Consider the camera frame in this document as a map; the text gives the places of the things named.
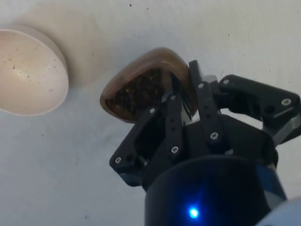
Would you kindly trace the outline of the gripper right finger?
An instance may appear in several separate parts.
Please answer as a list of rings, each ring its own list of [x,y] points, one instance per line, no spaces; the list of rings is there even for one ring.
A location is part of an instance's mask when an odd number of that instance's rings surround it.
[[[221,109],[261,121],[263,131],[275,146],[301,135],[298,94],[233,74],[218,81],[214,76],[204,76],[196,60],[189,62],[189,72],[201,125],[208,139],[215,133],[218,142],[227,140]]]

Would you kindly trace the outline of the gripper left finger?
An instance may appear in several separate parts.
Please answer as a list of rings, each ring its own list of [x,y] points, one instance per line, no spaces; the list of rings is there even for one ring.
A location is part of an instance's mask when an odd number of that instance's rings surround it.
[[[180,81],[171,75],[172,90],[160,107],[148,107],[109,161],[129,186],[151,186],[184,158],[183,107]]]

